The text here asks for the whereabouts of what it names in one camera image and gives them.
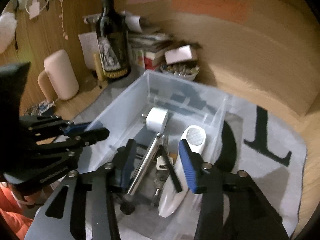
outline plastic bin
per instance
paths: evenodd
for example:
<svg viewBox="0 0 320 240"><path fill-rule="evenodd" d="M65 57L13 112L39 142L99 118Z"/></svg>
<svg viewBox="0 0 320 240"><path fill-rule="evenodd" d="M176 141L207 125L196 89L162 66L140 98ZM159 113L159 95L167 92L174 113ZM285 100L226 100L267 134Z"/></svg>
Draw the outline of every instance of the plastic bin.
<svg viewBox="0 0 320 240"><path fill-rule="evenodd" d="M189 125L199 125L207 134L203 158L214 162L227 100L228 94L214 87L147 70L89 125L87 130L106 127L110 136L84 148L78 171L94 171L111 160L116 149L142 129L140 117L153 106L169 110L164 133L169 136L170 152L177 152L180 137Z"/></svg>

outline metal rod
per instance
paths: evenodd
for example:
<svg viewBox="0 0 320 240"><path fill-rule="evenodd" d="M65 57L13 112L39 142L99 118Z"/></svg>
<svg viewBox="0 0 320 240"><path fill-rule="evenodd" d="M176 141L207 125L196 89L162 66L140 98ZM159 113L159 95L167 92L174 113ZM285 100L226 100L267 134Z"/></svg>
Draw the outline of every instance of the metal rod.
<svg viewBox="0 0 320 240"><path fill-rule="evenodd" d="M142 181L144 175L147 172L147 169L152 162L153 158L156 155L156 152L158 151L159 145L161 143L161 134L158 133L156 137L153 139L152 143L149 145L146 155L143 157L141 161L141 165L137 170L135 171L133 175L133 181L132 184L130 185L127 194L132 196L136 192L140 182Z"/></svg>

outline white box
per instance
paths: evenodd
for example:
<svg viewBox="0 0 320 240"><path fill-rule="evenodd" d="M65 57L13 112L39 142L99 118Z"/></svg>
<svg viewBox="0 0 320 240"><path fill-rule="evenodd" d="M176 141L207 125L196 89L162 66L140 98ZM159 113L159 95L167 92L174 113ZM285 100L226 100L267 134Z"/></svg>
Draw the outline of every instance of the white box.
<svg viewBox="0 0 320 240"><path fill-rule="evenodd" d="M165 52L164 55L167 64L198 59L196 50L193 49L190 45L169 50Z"/></svg>

